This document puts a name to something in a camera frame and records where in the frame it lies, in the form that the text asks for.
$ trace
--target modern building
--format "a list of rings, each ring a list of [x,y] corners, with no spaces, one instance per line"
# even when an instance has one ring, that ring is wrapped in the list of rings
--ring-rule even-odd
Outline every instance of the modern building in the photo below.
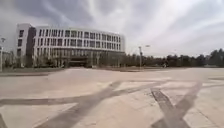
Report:
[[[22,66],[119,66],[125,53],[122,35],[91,29],[17,25],[16,55]]]

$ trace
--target building facade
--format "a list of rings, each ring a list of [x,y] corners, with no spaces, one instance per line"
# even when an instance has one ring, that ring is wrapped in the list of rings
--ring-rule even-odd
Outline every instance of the building facade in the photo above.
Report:
[[[44,65],[49,60],[56,66],[119,66],[124,53],[125,38],[119,34],[30,24],[17,26],[16,55],[27,67]]]

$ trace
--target cloud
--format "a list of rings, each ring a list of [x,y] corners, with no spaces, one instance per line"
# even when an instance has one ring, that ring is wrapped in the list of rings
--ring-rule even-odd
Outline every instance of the cloud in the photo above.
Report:
[[[223,0],[3,0],[0,34],[22,22],[87,27],[125,35],[127,53],[151,45],[145,54],[198,55],[224,46],[223,7]]]

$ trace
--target distant building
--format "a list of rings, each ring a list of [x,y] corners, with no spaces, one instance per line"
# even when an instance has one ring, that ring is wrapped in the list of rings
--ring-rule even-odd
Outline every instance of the distant building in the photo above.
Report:
[[[22,66],[111,65],[125,53],[122,35],[91,29],[17,25],[16,57]]]

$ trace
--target white building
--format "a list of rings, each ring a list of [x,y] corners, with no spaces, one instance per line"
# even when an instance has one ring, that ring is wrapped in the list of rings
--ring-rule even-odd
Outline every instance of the white building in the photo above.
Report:
[[[35,65],[40,58],[53,59],[57,65],[62,65],[77,57],[99,64],[103,55],[108,60],[125,52],[124,36],[91,29],[18,24],[17,35],[16,55],[25,58],[21,61],[25,65]]]

